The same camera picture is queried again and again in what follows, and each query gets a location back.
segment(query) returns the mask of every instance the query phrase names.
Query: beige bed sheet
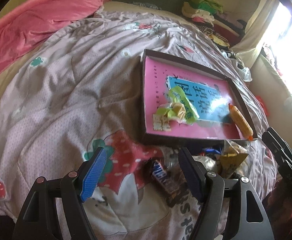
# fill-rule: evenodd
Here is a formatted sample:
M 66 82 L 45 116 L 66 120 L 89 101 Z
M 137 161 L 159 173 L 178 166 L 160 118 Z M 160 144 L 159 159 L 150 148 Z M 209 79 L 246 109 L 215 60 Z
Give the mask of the beige bed sheet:
M 19 69 L 39 50 L 40 47 L 41 46 L 39 45 L 37 48 L 22 56 L 0 74 L 0 100 L 6 87 L 12 81 Z
M 128 4 L 123 2 L 107 2 L 104 4 L 104 10 L 108 12 L 112 11 L 122 11 L 122 12 L 140 12 L 140 13 L 152 13 L 156 15 L 160 15 L 163 17 L 169 17 L 171 19 L 178 20 L 181 24 L 193 25 L 192 23 L 186 21 L 182 17 L 167 11 L 161 11 L 156 9 L 151 9 L 147 7 L 142 7 L 134 4 Z M 3 93 L 6 90 L 6 87 L 11 82 L 13 77 L 19 71 L 19 69 L 28 61 L 35 52 L 39 50 L 40 46 L 32 50 L 31 52 L 25 54 L 19 60 L 14 62 L 11 66 L 9 66 L 5 71 L 0 74 L 0 99 Z

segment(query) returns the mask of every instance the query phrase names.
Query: blue gripper pad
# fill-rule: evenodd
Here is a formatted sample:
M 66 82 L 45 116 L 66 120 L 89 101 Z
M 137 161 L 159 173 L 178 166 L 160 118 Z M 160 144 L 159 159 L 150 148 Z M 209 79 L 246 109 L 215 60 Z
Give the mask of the blue gripper pad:
M 84 162 L 82 165 L 85 165 L 78 176 L 78 184 L 81 185 L 80 198 L 82 202 L 85 202 L 89 197 L 92 196 L 97 182 L 102 175 L 104 166 L 107 160 L 107 151 L 104 148 L 97 148 L 94 152 L 94 155 L 90 160 Z
M 191 194 L 199 202 L 202 202 L 205 197 L 203 186 L 206 183 L 206 178 L 200 171 L 196 161 L 193 159 L 187 148 L 180 149 L 178 153 L 178 162 L 184 173 Z

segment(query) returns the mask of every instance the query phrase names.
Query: silver bolt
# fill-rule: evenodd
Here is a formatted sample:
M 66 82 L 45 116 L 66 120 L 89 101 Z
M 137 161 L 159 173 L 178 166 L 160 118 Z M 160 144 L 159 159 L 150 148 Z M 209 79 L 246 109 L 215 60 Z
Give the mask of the silver bolt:
M 37 179 L 36 179 L 36 182 L 37 183 L 42 183 L 44 181 L 44 177 L 38 177 Z
M 248 183 L 249 182 L 249 179 L 247 177 L 241 177 L 241 181 L 243 183 Z
M 68 177 L 70 178 L 74 178 L 77 176 L 77 172 L 76 171 L 71 171 L 70 173 L 68 173 Z
M 214 171 L 209 171 L 209 172 L 207 172 L 207 175 L 208 175 L 209 177 L 211 177 L 211 178 L 214 178 L 214 177 L 216 177 L 216 172 L 214 172 Z

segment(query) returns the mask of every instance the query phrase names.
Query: green cloth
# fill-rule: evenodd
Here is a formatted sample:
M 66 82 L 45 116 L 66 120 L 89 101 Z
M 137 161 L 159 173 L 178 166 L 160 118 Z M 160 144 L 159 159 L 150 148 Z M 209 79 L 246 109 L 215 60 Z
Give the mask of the green cloth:
M 202 9 L 210 12 L 211 14 L 215 14 L 216 11 L 220 11 L 223 13 L 223 5 L 216 0 L 190 0 L 189 4 L 194 9 Z

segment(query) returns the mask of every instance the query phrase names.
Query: box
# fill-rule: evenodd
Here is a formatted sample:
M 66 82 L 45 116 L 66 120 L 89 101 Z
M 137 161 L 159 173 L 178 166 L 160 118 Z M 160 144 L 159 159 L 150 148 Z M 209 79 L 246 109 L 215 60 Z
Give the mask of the box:
M 208 147 L 230 139 L 247 141 L 228 116 L 228 103 L 239 109 L 257 133 L 248 109 L 233 81 L 195 62 L 146 49 L 142 59 L 142 143 L 186 147 L 198 143 Z M 170 87 L 179 85 L 198 110 L 200 121 L 193 125 L 171 121 L 171 131 L 154 130 L 153 114 L 168 103 Z

